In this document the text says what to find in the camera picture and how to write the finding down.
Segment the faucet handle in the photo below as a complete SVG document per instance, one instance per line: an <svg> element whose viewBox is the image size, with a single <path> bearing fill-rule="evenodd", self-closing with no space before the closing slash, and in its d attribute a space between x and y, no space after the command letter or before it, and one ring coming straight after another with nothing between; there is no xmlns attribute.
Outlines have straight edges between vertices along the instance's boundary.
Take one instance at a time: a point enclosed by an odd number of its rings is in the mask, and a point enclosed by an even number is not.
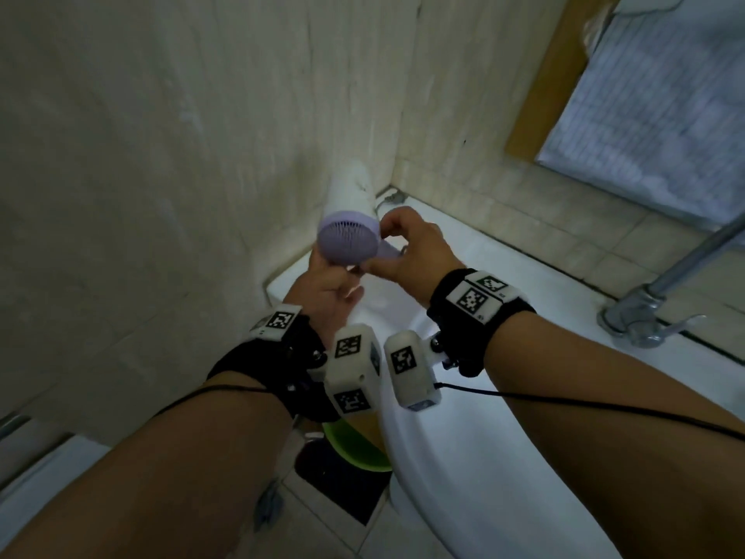
<svg viewBox="0 0 745 559"><path fill-rule="evenodd" d="M655 319L640 319L628 325L627 337L634 347L652 349L665 343L665 339L680 333L703 318L706 318L704 314L696 314L667 327L662 327Z"/></svg>

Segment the green plastic bowl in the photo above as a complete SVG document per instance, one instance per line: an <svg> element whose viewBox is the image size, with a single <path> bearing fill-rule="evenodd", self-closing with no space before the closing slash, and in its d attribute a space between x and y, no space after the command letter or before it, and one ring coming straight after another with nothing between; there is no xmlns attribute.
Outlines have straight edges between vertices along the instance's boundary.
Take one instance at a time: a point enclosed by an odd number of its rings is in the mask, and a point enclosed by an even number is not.
<svg viewBox="0 0 745 559"><path fill-rule="evenodd" d="M392 470L386 454L365 439L364 435L351 427L346 420L324 423L323 433L326 434L331 447L355 467L372 472Z"/></svg>

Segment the dark floor mat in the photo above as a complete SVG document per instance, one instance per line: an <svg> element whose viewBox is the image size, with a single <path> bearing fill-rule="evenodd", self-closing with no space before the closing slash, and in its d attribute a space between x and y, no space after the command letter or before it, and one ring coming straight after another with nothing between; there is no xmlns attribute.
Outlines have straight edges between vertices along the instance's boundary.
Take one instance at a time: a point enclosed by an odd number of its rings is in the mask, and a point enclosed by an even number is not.
<svg viewBox="0 0 745 559"><path fill-rule="evenodd" d="M391 475L358 469L325 439L305 444L295 460L295 471L365 526Z"/></svg>

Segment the hair dryer handle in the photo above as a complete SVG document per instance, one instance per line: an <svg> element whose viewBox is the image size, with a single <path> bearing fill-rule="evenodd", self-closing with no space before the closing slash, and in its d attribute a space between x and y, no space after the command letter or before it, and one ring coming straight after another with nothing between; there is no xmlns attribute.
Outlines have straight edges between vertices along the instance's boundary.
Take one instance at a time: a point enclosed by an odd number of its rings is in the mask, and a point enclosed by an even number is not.
<svg viewBox="0 0 745 559"><path fill-rule="evenodd" d="M395 259L401 255L401 251L396 249L393 245L388 243L385 239L381 239L378 243L378 253L376 257L385 257L387 259Z"/></svg>

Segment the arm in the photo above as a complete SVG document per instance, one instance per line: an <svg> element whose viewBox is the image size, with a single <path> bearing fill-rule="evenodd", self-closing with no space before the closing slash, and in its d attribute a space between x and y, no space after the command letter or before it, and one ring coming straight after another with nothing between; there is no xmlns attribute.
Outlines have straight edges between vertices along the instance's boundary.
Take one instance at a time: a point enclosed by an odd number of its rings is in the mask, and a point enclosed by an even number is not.
<svg viewBox="0 0 745 559"><path fill-rule="evenodd" d="M362 298L314 249L286 303L327 346ZM232 371L203 386L262 387ZM57 495L2 559L225 557L274 472L291 418L271 394L200 394L155 417Z"/></svg>
<svg viewBox="0 0 745 559"><path fill-rule="evenodd" d="M409 241L399 259L363 269L398 282L423 306L464 267L410 208L381 222ZM745 424L633 357L521 312L499 327L484 358L501 391L681 413L740 432ZM745 533L745 445L649 417L506 399L518 422L625 557L734 557Z"/></svg>

